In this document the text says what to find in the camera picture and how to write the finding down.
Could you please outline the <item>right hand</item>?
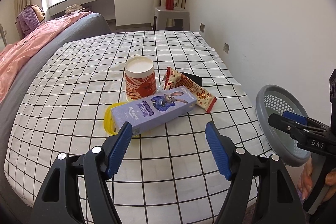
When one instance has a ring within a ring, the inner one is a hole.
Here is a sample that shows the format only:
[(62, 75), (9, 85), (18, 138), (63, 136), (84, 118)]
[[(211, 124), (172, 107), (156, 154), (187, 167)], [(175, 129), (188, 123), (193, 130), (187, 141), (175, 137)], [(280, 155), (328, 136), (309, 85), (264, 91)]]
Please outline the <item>right hand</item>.
[[(301, 192), (301, 200), (305, 200), (313, 187), (313, 182), (311, 178), (311, 174), (313, 172), (313, 165), (312, 165), (312, 159), (311, 157), (304, 165), (303, 171), (299, 177), (297, 187), (299, 191)], [(330, 187), (329, 191), (326, 193), (326, 196), (323, 199), (323, 202), (328, 201), (331, 199), (333, 195), (335, 195), (335, 184), (336, 184), (336, 172), (332, 171), (327, 174), (325, 178), (325, 184)]]

